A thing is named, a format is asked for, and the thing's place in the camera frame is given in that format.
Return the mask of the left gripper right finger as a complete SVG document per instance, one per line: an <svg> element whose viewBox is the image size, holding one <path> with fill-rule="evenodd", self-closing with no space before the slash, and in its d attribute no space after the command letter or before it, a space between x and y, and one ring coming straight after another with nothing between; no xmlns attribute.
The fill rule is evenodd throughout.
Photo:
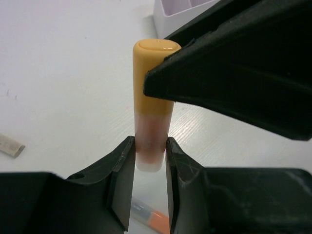
<svg viewBox="0 0 312 234"><path fill-rule="evenodd" d="M312 176L295 168L204 167L166 142L173 234L309 234Z"/></svg>

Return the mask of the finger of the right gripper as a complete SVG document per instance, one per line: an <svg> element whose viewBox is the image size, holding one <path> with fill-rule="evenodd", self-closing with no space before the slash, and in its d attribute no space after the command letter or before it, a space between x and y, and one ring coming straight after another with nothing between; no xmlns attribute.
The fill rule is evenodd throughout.
<svg viewBox="0 0 312 234"><path fill-rule="evenodd" d="M192 104L283 137L312 137L312 17L299 14L212 50L189 46L154 69L163 91L145 95Z"/></svg>
<svg viewBox="0 0 312 234"><path fill-rule="evenodd" d="M255 13L259 17L265 13L272 15L282 10L294 11L296 8L311 5L310 0L220 0L165 38L185 46L191 40L213 32L221 25L245 13Z"/></svg>

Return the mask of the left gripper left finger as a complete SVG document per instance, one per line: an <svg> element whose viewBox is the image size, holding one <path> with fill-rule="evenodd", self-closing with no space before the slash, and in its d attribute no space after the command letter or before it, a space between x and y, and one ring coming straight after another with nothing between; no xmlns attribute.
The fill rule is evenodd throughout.
<svg viewBox="0 0 312 234"><path fill-rule="evenodd" d="M3 234L122 234L128 230L135 139L125 138L87 168L61 178L48 172L0 175Z"/></svg>

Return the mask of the orange pink highlighter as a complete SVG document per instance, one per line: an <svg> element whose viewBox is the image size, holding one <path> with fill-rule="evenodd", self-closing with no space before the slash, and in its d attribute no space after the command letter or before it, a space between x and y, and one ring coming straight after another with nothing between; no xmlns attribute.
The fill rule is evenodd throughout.
<svg viewBox="0 0 312 234"><path fill-rule="evenodd" d="M171 116L135 112L136 166L139 170L154 173L161 169Z"/></svg>

